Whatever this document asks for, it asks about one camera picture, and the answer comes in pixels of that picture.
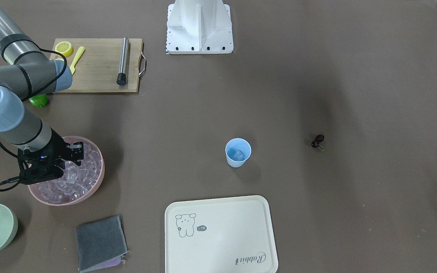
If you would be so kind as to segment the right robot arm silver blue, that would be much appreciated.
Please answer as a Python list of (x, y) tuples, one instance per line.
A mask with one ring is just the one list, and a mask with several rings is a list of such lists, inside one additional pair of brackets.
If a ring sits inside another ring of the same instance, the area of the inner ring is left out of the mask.
[[(83, 142), (66, 142), (24, 102), (36, 95), (70, 88), (72, 73), (66, 57), (50, 60), (0, 7), (0, 141), (18, 149), (19, 174), (0, 182), (0, 192), (61, 178), (66, 162), (80, 166)], [(4, 151), (7, 148), (0, 142)]]

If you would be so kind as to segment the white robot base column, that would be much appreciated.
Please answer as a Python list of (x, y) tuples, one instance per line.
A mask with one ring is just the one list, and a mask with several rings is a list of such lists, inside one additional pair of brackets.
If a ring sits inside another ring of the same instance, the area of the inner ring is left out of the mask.
[(167, 11), (167, 54), (234, 51), (231, 9), (222, 0), (176, 0)]

